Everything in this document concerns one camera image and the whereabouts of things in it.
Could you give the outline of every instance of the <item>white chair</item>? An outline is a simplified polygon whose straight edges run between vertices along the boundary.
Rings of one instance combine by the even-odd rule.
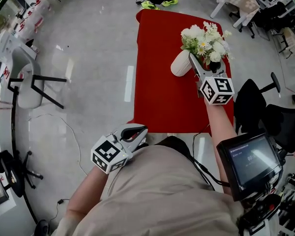
[[[8,89],[18,94],[18,104],[20,108],[34,109],[41,105],[43,97],[63,109],[63,105],[44,93],[44,81],[66,82],[66,79],[46,77],[40,75],[39,64],[28,55],[21,47],[17,47],[12,52],[12,69],[8,82]],[[25,71],[24,79],[18,79],[21,71]],[[11,82],[21,82],[20,89],[11,86]]]

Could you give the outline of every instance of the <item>yellow sneaker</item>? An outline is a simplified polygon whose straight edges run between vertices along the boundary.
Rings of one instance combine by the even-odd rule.
[[[169,5],[174,5],[174,4],[177,4],[178,3],[178,0],[171,0],[171,1],[163,1],[162,2],[162,5],[164,7],[168,7]]]
[[[150,3],[150,1],[144,1],[143,3],[141,3],[141,6],[144,9],[149,9],[149,10],[159,10],[159,7],[157,7],[155,4]]]

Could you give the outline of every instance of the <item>white cable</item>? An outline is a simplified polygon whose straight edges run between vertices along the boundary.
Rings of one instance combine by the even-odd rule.
[[[38,118],[38,117],[40,117],[40,116],[46,116],[46,115],[60,118],[60,119],[65,123],[65,125],[67,125],[67,127],[71,129],[72,134],[73,134],[73,137],[74,137],[75,142],[77,143],[77,146],[78,146],[78,149],[79,149],[79,167],[80,167],[80,169],[84,172],[84,174],[87,176],[87,173],[86,173],[86,172],[82,169],[82,167],[81,167],[81,150],[80,150],[80,146],[79,146],[78,140],[77,140],[77,138],[75,137],[75,134],[74,134],[73,129],[68,125],[68,123],[65,122],[64,119],[62,119],[60,116],[54,116],[54,115],[52,115],[52,114],[42,114],[42,115],[38,115],[38,116],[36,116],[36,117],[31,117],[31,118],[29,118],[27,121],[30,121],[31,119],[36,119],[36,118]]]

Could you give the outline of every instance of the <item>shoe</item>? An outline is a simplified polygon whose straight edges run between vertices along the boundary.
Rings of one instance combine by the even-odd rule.
[[[178,3],[178,0],[171,0],[171,1],[163,1],[162,2],[162,5],[164,7],[168,7],[169,5],[174,5],[174,4],[177,4]]]
[[[294,95],[292,95],[292,104],[295,105]]]
[[[144,1],[143,3],[141,3],[141,6],[144,9],[159,10],[159,7],[157,7],[155,4],[151,3],[150,1]]]

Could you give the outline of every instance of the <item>white vase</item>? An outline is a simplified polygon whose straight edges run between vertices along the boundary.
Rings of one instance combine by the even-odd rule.
[[[174,75],[181,77],[184,76],[191,68],[189,61],[189,51],[182,50],[173,61],[171,71]]]

